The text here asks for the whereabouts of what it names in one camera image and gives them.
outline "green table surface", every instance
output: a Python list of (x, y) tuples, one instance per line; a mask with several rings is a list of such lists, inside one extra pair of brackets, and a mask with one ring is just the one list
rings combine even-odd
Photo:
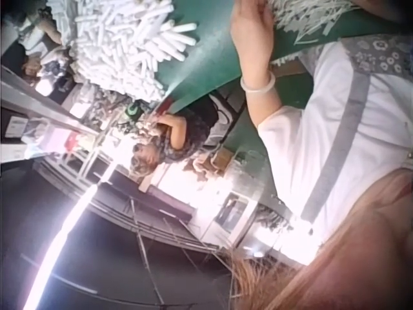
[[(175, 0), (172, 18), (177, 24), (195, 22), (196, 31), (188, 35), (196, 38), (196, 46), (186, 50), (187, 59), (165, 61), (159, 67), (157, 78), (169, 86), (175, 100), (170, 112), (176, 112), (201, 96), (232, 81), (241, 75), (238, 57), (232, 44), (229, 26), (233, 0)], [(374, 17), (362, 10), (343, 14), (327, 36), (322, 30), (305, 40), (318, 39), (317, 43), (294, 45), (296, 32), (276, 32), (273, 58), (298, 52), (304, 48), (336, 41), (340, 37), (366, 34), (394, 33), (399, 27)]]

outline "white bangle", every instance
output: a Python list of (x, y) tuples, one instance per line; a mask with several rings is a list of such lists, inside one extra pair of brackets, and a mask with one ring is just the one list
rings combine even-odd
[(270, 82), (268, 83), (267, 86), (264, 86), (261, 89), (251, 89), (248, 86), (245, 85), (243, 77), (241, 77), (241, 88), (247, 93), (247, 94), (265, 94), (269, 92), (271, 89), (274, 88), (274, 85), (276, 84), (276, 77), (275, 75), (270, 71)]

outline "dark patterned shirt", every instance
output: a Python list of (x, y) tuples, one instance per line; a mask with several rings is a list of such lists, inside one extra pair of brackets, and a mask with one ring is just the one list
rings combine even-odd
[(176, 150), (170, 144), (169, 129), (160, 137), (153, 137), (151, 142), (161, 149), (161, 162), (173, 163), (185, 160), (197, 152), (207, 140), (210, 134), (210, 127), (200, 116), (188, 108), (184, 108), (175, 114), (186, 119), (186, 138), (182, 149)]

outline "wrist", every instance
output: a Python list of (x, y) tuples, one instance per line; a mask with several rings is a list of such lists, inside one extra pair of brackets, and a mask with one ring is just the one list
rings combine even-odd
[(266, 87), (270, 83), (271, 75), (269, 69), (266, 68), (254, 73), (243, 72), (242, 78), (248, 88), (261, 89), (263, 87)]

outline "hand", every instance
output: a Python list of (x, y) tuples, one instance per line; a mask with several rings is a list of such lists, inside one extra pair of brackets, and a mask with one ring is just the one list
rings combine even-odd
[(231, 36), (245, 84), (251, 88), (267, 85), (274, 47), (274, 17), (267, 1), (235, 0)]

